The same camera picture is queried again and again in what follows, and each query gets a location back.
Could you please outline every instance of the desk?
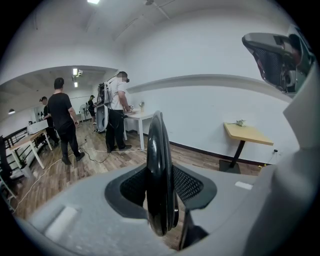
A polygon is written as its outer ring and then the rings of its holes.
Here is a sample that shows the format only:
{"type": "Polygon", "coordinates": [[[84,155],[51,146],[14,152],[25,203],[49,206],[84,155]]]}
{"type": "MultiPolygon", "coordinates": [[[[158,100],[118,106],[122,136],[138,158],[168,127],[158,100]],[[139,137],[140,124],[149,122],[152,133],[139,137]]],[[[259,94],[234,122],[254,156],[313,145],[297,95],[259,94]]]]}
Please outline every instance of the desk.
{"type": "Polygon", "coordinates": [[[219,170],[222,172],[240,174],[239,165],[236,164],[236,162],[241,154],[245,142],[254,142],[270,146],[274,144],[270,139],[265,137],[253,126],[241,127],[233,123],[225,122],[224,128],[226,129],[230,138],[240,140],[240,143],[231,163],[224,160],[219,161],[219,170]]]}
{"type": "Polygon", "coordinates": [[[35,147],[34,147],[34,145],[33,145],[33,142],[34,142],[35,138],[37,138],[37,137],[40,136],[41,134],[44,134],[45,140],[46,140],[46,142],[48,143],[50,150],[52,151],[52,147],[51,147],[51,144],[50,144],[50,142],[49,142],[48,135],[47,135],[47,132],[46,132],[45,129],[40,130],[40,131],[38,131],[38,132],[35,133],[35,134],[31,134],[31,135],[28,135],[28,136],[24,137],[23,139],[19,140],[16,144],[14,144],[12,147],[10,147],[10,151],[11,151],[11,153],[12,153],[12,155],[13,155],[13,158],[14,158],[16,164],[18,165],[19,169],[21,169],[22,166],[21,166],[21,164],[20,164],[20,162],[19,162],[19,160],[18,160],[18,157],[17,157],[17,155],[16,155],[15,150],[18,150],[19,148],[21,148],[21,147],[23,147],[23,146],[26,146],[26,145],[30,145],[31,150],[32,150],[35,158],[37,159],[39,165],[41,166],[42,169],[45,168],[44,164],[43,164],[42,161],[40,160],[40,158],[39,158],[39,156],[38,156],[38,154],[37,154],[37,152],[36,152],[36,149],[35,149],[35,147]]]}
{"type": "MultiPolygon", "coordinates": [[[[152,118],[154,114],[144,113],[144,112],[135,112],[135,113],[126,113],[128,119],[138,120],[138,135],[140,135],[140,146],[141,150],[145,149],[144,143],[144,130],[142,127],[142,120],[152,118]]],[[[127,140],[126,128],[124,128],[124,139],[127,140]]]]}

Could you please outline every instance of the wooden table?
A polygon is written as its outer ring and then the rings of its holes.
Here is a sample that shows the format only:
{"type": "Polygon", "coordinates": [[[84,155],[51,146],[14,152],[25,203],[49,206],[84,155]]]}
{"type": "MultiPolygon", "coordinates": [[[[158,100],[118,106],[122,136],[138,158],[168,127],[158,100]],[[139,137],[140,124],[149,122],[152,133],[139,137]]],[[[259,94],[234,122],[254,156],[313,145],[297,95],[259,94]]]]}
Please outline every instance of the wooden table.
{"type": "MultiPolygon", "coordinates": [[[[135,112],[135,113],[126,113],[128,119],[133,119],[138,121],[138,135],[140,135],[140,146],[141,150],[145,149],[144,143],[144,130],[142,126],[142,120],[152,118],[154,116],[153,113],[144,113],[144,112],[135,112]]],[[[127,140],[126,128],[124,128],[124,139],[127,140]]]]}
{"type": "Polygon", "coordinates": [[[241,127],[233,123],[225,122],[224,128],[226,129],[230,138],[240,140],[240,143],[231,163],[229,161],[224,160],[219,161],[219,170],[222,172],[240,174],[239,165],[236,164],[236,162],[241,154],[245,142],[254,142],[270,146],[274,144],[270,139],[265,137],[260,131],[258,131],[253,126],[241,127]]]}
{"type": "Polygon", "coordinates": [[[11,153],[13,155],[13,158],[14,158],[16,164],[18,165],[19,169],[22,168],[22,165],[20,164],[20,161],[18,160],[18,157],[16,155],[15,150],[18,150],[19,148],[21,148],[23,146],[26,146],[26,145],[30,145],[31,150],[33,151],[33,154],[34,154],[35,158],[37,159],[39,165],[41,166],[42,169],[45,168],[44,164],[40,160],[40,158],[39,158],[39,156],[38,156],[38,154],[36,152],[36,149],[35,149],[35,147],[33,145],[33,142],[34,142],[35,138],[37,138],[41,134],[44,134],[45,140],[48,143],[50,150],[52,151],[52,147],[51,147],[51,144],[49,142],[48,135],[47,135],[47,132],[46,132],[45,129],[40,130],[35,134],[31,134],[31,135],[28,135],[28,136],[24,137],[23,139],[19,140],[16,144],[14,144],[12,147],[10,147],[10,151],[11,151],[11,153]]]}

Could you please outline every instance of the laminate floor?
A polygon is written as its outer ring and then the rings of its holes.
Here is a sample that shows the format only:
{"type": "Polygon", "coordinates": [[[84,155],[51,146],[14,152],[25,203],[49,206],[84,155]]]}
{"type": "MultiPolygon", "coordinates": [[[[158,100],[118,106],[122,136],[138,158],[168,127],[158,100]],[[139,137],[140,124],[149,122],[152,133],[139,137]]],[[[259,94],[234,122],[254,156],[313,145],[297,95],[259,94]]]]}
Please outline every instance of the laminate floor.
{"type": "MultiPolygon", "coordinates": [[[[46,146],[47,150],[41,151],[39,157],[45,165],[45,169],[42,170],[36,160],[33,161],[32,165],[30,166],[31,171],[33,171],[36,179],[43,175],[52,164],[53,165],[33,187],[33,184],[26,178],[21,179],[17,184],[14,189],[14,192],[17,194],[17,201],[11,201],[11,204],[14,208],[29,190],[30,192],[18,206],[15,212],[16,216],[27,219],[38,207],[78,180],[98,173],[105,173],[122,167],[139,165],[146,162],[146,151],[121,153],[113,152],[110,155],[106,152],[98,152],[106,151],[105,136],[103,133],[91,133],[93,130],[93,125],[89,121],[84,122],[82,126],[76,129],[78,144],[79,146],[85,148],[87,153],[79,162],[76,161],[74,156],[70,156],[69,159],[72,165],[67,166],[60,161],[62,157],[60,147],[50,151],[48,146],[46,146]]],[[[126,143],[132,145],[132,151],[140,150],[140,139],[136,133],[128,133],[127,138],[128,141],[126,143]]],[[[147,148],[147,137],[144,137],[144,147],[147,148]]],[[[217,157],[197,153],[173,145],[170,145],[170,149],[172,161],[174,163],[184,163],[211,170],[219,170],[219,158],[217,157]]],[[[247,175],[258,175],[260,171],[257,166],[245,163],[239,163],[239,167],[241,173],[247,175]]],[[[185,216],[184,205],[180,199],[178,201],[179,221],[177,227],[171,229],[166,236],[159,238],[163,239],[167,246],[176,250],[178,250],[179,247],[185,216]]]]}

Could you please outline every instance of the ceiling light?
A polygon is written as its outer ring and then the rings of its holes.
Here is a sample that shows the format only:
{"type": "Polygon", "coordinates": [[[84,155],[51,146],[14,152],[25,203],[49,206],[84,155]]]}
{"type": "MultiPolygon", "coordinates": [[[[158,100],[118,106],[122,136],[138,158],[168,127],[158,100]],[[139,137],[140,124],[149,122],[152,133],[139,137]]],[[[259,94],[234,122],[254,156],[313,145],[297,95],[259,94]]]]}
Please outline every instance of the ceiling light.
{"type": "Polygon", "coordinates": [[[15,111],[13,108],[11,108],[11,109],[9,110],[9,115],[12,115],[12,114],[14,114],[14,113],[16,113],[16,111],[15,111]]]}
{"type": "Polygon", "coordinates": [[[97,4],[99,3],[100,0],[87,0],[88,3],[93,3],[93,4],[97,4]]]}

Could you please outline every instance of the white cable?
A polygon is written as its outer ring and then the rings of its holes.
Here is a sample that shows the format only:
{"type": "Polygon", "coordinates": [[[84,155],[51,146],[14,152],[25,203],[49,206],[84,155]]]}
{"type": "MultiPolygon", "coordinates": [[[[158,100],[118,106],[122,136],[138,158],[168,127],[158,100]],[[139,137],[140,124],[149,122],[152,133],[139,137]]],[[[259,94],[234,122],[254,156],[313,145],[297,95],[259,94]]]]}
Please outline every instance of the white cable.
{"type": "MultiPolygon", "coordinates": [[[[108,153],[108,151],[101,151],[101,150],[96,150],[93,148],[86,148],[86,147],[79,147],[80,149],[84,149],[84,150],[93,150],[93,151],[97,151],[97,152],[104,152],[104,153],[108,153]]],[[[140,149],[140,150],[132,150],[132,151],[111,151],[112,153],[125,153],[125,152],[140,152],[140,151],[145,151],[145,149],[140,149]]]]}
{"type": "Polygon", "coordinates": [[[18,202],[18,205],[16,206],[16,208],[13,211],[13,214],[16,212],[16,210],[18,209],[20,203],[26,198],[26,196],[29,194],[29,192],[31,191],[31,189],[33,188],[33,186],[41,179],[41,177],[43,175],[45,175],[47,173],[47,171],[57,162],[61,161],[61,159],[55,161],[53,164],[50,165],[50,167],[32,184],[32,186],[30,187],[29,191],[24,195],[24,197],[20,200],[20,202],[18,202]]]}

